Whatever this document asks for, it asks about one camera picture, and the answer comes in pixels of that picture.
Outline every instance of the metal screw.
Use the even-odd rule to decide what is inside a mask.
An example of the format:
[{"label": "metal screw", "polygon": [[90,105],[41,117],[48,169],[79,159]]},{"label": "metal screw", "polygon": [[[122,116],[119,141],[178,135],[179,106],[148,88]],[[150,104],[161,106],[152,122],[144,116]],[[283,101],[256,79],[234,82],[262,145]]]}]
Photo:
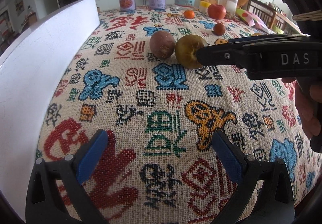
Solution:
[{"label": "metal screw", "polygon": [[282,160],[282,159],[277,159],[277,162],[278,162],[279,164],[281,164],[281,165],[283,165],[283,164],[284,164],[284,160]]},{"label": "metal screw", "polygon": [[40,164],[40,163],[42,163],[42,158],[36,159],[36,164]]},{"label": "metal screw", "polygon": [[253,155],[247,155],[247,160],[254,161],[255,157]]},{"label": "metal screw", "polygon": [[66,161],[71,161],[72,159],[73,159],[73,155],[72,154],[67,154],[66,156],[65,156],[65,160]]}]

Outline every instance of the red apple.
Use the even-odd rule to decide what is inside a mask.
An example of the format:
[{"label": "red apple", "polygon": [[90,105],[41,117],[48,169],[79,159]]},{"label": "red apple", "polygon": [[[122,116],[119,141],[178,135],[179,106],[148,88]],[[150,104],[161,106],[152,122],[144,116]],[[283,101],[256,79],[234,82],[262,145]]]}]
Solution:
[{"label": "red apple", "polygon": [[226,16],[226,9],[223,5],[211,4],[208,7],[208,15],[212,19],[221,20]]}]

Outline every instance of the rope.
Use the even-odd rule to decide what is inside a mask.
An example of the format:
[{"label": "rope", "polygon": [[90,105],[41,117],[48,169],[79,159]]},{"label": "rope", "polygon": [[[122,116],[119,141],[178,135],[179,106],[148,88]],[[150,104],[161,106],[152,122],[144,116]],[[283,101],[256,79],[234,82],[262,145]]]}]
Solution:
[{"label": "rope", "polygon": [[311,11],[307,13],[298,14],[292,17],[295,21],[320,21],[322,20],[322,10]]}]

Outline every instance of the white cabinet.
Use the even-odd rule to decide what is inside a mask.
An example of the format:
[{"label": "white cabinet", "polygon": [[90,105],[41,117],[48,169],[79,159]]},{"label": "white cabinet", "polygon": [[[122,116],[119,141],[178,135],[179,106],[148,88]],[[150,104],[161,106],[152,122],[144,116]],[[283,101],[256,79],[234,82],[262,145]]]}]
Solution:
[{"label": "white cabinet", "polygon": [[[135,0],[137,6],[143,5],[143,0]],[[167,5],[173,5],[174,0],[165,0]],[[108,10],[108,9],[118,9],[120,8],[119,0],[96,0],[96,4],[99,7],[100,11]]]}]

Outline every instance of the orange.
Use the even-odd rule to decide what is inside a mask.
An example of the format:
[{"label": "orange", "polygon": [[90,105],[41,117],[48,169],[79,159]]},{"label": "orange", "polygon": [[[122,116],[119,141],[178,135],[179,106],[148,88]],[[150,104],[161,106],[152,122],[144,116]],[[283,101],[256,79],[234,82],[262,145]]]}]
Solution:
[{"label": "orange", "polygon": [[186,19],[193,19],[194,18],[194,12],[192,10],[187,10],[183,13]]}]

